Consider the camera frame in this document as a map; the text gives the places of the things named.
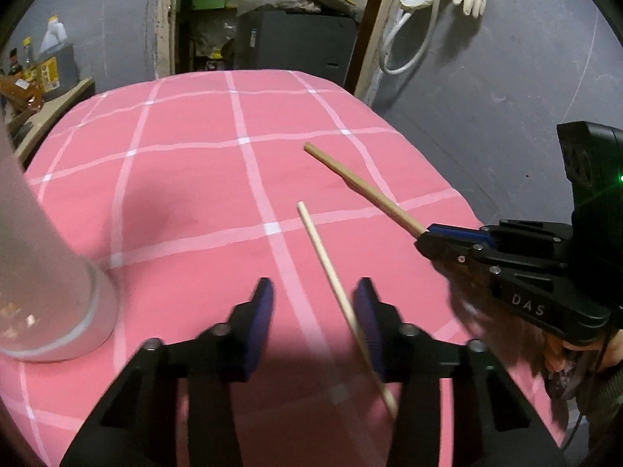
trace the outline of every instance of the chopstick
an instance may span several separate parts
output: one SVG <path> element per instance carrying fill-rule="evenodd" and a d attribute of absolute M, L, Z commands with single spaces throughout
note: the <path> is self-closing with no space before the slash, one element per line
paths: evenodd
<path fill-rule="evenodd" d="M 308 142 L 304 145 L 304 150 L 305 152 L 311 154 L 315 159 L 326 165 L 333 172 L 338 174 L 342 179 L 344 179 L 344 182 L 346 182 L 347 186 L 351 188 L 351 190 L 368 199 L 373 205 L 387 214 L 389 218 L 393 219 L 396 223 L 398 223 L 398 225 L 407 230 L 407 232 L 409 232 L 414 238 L 418 238 L 426 231 L 426 228 L 423 227 L 408 212 L 406 212 L 406 210 L 401 209 L 398 204 L 392 202 L 379 190 L 364 181 L 355 173 L 351 172 L 343 164 L 334 160 L 325 152 L 320 151 L 320 149 L 316 146 Z"/>
<path fill-rule="evenodd" d="M 301 221 L 303 221 L 303 225 L 307 231 L 307 234 L 310 237 L 311 244 L 313 245 L 314 249 L 316 250 L 316 254 L 319 257 L 320 265 L 322 265 L 326 277 L 329 280 L 329 285 L 331 286 L 333 294 L 338 301 L 338 305 L 340 306 L 342 314 L 344 315 L 344 318 L 347 321 L 351 332 L 353 332 L 353 336 L 355 338 L 355 341 L 357 342 L 357 345 L 359 346 L 359 350 L 361 351 L 361 354 L 366 361 L 366 365 L 372 373 L 376 385 L 381 392 L 381 398 L 385 403 L 385 407 L 387 407 L 387 411 L 389 412 L 389 415 L 392 417 L 392 419 L 396 419 L 396 415 L 398 414 L 398 405 L 396 404 L 396 399 L 394 398 L 394 395 L 389 390 L 389 388 L 379 379 L 379 377 L 372 369 L 372 364 L 370 363 L 370 357 L 368 355 L 368 347 L 363 338 L 361 327 L 359 326 L 359 322 L 357 321 L 357 317 L 355 316 L 353 306 L 351 305 L 350 300 L 348 300 L 347 293 L 345 292 L 344 287 L 342 286 L 340 279 L 337 275 L 337 272 L 335 271 L 335 268 L 331 263 L 331 259 L 326 252 L 325 246 L 322 243 L 322 239 L 320 238 L 320 235 L 316 230 L 316 226 L 311 220 L 312 218 L 309 214 L 309 211 L 307 210 L 307 207 L 303 202 L 299 202 L 297 204 L 297 210 L 298 214 L 300 215 Z"/>

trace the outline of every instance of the sticker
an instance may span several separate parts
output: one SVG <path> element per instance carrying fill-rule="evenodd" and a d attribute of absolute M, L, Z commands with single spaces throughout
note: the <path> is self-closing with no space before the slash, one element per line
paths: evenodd
<path fill-rule="evenodd" d="M 18 80 L 16 80 L 16 81 L 15 81 L 15 85 L 16 85 L 18 88 L 22 88 L 23 90 L 27 90 L 27 89 L 28 89 L 28 86 L 30 86 L 30 84 L 29 84 L 29 83 L 27 83 L 26 81 L 24 81 L 23 79 L 18 79 Z"/>
<path fill-rule="evenodd" d="M 55 58 L 50 58 L 41 65 L 41 79 L 43 82 L 44 93 L 50 93 L 60 88 L 60 80 L 58 79 L 58 64 Z"/>

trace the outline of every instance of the plaid tablecloth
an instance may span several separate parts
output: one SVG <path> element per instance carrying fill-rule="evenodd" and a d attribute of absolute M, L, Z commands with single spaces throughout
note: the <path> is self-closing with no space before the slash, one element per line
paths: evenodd
<path fill-rule="evenodd" d="M 77 360 L 0 358 L 0 396 L 48 465 L 145 339 L 196 336 L 247 300 L 261 276 L 276 289 L 268 347 L 251 381 L 233 388 L 245 465 L 384 465 L 391 423 L 298 219 L 299 200 L 347 290 L 372 277 L 406 321 L 446 341 L 499 333 L 489 335 L 494 351 L 560 439 L 538 375 L 538 334 L 501 312 L 492 320 L 467 310 L 472 326 L 457 321 L 448 283 L 409 235 L 305 154 L 307 140 L 426 226 L 479 225 L 403 136 L 306 74 L 167 77 L 95 96 L 54 128 L 27 179 L 70 245 L 110 271 L 123 309 L 108 342 Z M 446 382 L 443 398 L 448 467 Z"/>

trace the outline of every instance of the light wooden stick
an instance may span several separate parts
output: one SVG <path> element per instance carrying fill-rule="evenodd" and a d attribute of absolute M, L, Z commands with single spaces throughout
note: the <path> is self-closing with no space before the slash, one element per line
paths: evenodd
<path fill-rule="evenodd" d="M 372 202 L 373 205 L 381 209 L 387 216 L 397 222 L 413 237 L 418 238 L 422 235 L 426 228 L 424 228 L 416 219 L 414 219 L 406 210 L 401 209 L 400 206 L 392 202 L 383 193 L 374 188 L 368 182 L 364 181 L 359 176 L 355 175 L 344 165 L 331 158 L 328 154 L 320 151 L 319 148 L 310 144 L 309 142 L 304 146 L 305 152 L 311 154 L 315 159 L 324 163 L 329 169 L 338 174 L 347 186 L 351 188 L 355 193 L 359 193 L 364 198 Z"/>
<path fill-rule="evenodd" d="M 357 341 L 357 345 L 359 346 L 359 350 L 363 355 L 370 372 L 375 378 L 375 382 L 381 391 L 381 397 L 385 406 L 387 407 L 387 411 L 389 412 L 392 419 L 396 419 L 396 415 L 398 414 L 398 405 L 396 404 L 396 399 L 389 388 L 385 386 L 385 384 L 376 376 L 376 373 L 372 369 L 372 363 L 370 363 L 370 357 L 368 355 L 368 346 L 366 346 L 366 342 L 363 339 L 363 335 L 361 333 L 361 328 L 359 327 L 359 323 L 357 322 L 357 317 L 355 316 L 353 306 L 351 305 L 350 300 L 348 300 L 347 293 L 344 291 L 344 287 L 340 282 L 340 279 L 331 263 L 331 259 L 329 259 L 329 255 L 326 252 L 326 249 L 320 239 L 320 235 L 316 230 L 316 226 L 314 226 L 313 221 L 311 220 L 311 216 L 307 207 L 303 202 L 299 202 L 297 204 L 298 214 L 301 217 L 301 221 L 303 221 L 303 225 L 307 230 L 307 234 L 310 236 L 311 244 L 316 250 L 316 254 L 319 257 L 320 265 L 325 271 L 327 279 L 329 279 L 329 284 L 331 285 L 331 289 L 333 290 L 333 294 L 338 301 L 342 314 L 344 315 L 345 320 L 347 320 L 348 326 L 353 332 L 353 336 Z"/>

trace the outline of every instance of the screw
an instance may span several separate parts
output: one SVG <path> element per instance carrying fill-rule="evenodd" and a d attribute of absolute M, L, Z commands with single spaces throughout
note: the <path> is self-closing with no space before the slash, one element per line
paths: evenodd
<path fill-rule="evenodd" d="M 412 323 L 403 323 L 398 330 L 405 337 L 415 337 L 420 332 L 420 329 Z"/>
<path fill-rule="evenodd" d="M 155 338 L 155 337 L 152 338 L 152 339 L 147 339 L 143 343 L 143 349 L 146 349 L 147 351 L 155 351 L 160 346 L 162 346 L 162 341 L 160 339 Z"/>
<path fill-rule="evenodd" d="M 225 337 L 225 335 L 229 335 L 229 332 L 231 331 L 232 327 L 230 327 L 227 323 L 217 323 L 210 329 L 210 332 L 215 337 Z"/>
<path fill-rule="evenodd" d="M 472 341 L 469 341 L 467 343 L 467 347 L 470 351 L 474 353 L 484 353 L 488 349 L 487 345 L 484 342 L 479 341 L 478 339 L 473 339 Z"/>

